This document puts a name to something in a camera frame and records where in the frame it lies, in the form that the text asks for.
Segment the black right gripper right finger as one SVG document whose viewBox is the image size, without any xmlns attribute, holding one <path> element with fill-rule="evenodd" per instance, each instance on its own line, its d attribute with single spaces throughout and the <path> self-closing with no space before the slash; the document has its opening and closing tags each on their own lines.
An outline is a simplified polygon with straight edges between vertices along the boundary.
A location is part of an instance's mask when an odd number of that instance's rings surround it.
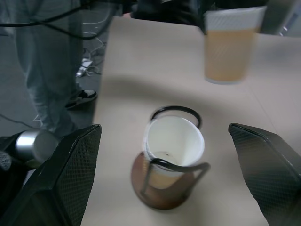
<svg viewBox="0 0 301 226">
<path fill-rule="evenodd" d="M 279 135 L 231 123 L 245 183 L 270 226 L 301 224 L 301 157 Z"/>
</svg>

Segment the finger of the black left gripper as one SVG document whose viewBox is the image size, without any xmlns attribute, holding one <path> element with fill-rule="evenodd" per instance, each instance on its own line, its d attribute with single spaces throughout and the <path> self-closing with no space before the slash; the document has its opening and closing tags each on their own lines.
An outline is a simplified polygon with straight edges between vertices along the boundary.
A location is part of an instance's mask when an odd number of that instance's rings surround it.
<svg viewBox="0 0 301 226">
<path fill-rule="evenodd" d="M 206 35 L 205 28 L 205 13 L 209 8 L 209 0 L 197 0 L 197 17 L 198 26 L 204 35 Z"/>
<path fill-rule="evenodd" d="M 260 33 L 279 35 L 285 21 L 294 8 L 293 0 L 269 0 L 261 24 Z"/>
</svg>

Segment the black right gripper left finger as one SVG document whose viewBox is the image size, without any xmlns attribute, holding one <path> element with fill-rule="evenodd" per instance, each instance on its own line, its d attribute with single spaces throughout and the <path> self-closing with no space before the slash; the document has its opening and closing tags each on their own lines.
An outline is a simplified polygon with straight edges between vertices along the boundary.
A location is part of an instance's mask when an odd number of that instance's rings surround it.
<svg viewBox="0 0 301 226">
<path fill-rule="evenodd" d="M 79 226 L 95 177 L 102 128 L 65 136 L 52 156 L 25 180 L 28 168 L 11 157 L 0 170 L 2 226 Z"/>
</svg>

